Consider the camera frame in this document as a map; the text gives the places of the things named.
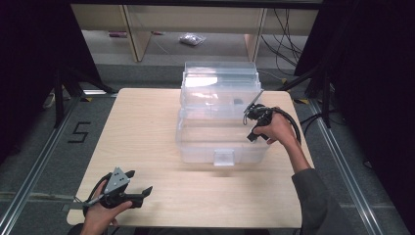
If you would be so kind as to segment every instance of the clear plastic container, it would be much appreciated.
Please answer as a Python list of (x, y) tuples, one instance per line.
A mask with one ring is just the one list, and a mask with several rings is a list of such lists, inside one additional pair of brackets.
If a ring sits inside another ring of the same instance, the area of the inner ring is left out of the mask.
[(186, 63), (176, 143), (185, 163), (259, 163), (268, 145), (247, 136), (244, 110), (260, 92), (254, 63)]

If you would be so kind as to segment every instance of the table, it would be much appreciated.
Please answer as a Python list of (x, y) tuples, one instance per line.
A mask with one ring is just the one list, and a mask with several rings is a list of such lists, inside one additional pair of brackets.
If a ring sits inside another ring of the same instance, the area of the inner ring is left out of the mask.
[[(179, 89), (121, 89), (76, 197), (85, 200), (98, 180), (119, 166), (124, 172), (136, 170), (126, 193), (154, 186), (141, 209), (117, 217), (120, 225), (300, 227), (293, 170), (282, 145), (269, 148), (260, 164), (181, 162), (174, 139), (179, 96)], [(278, 105), (299, 121), (287, 92), (265, 91), (262, 104)], [(302, 147), (312, 164), (305, 141)], [(69, 211), (68, 223), (83, 219), (81, 210)]]

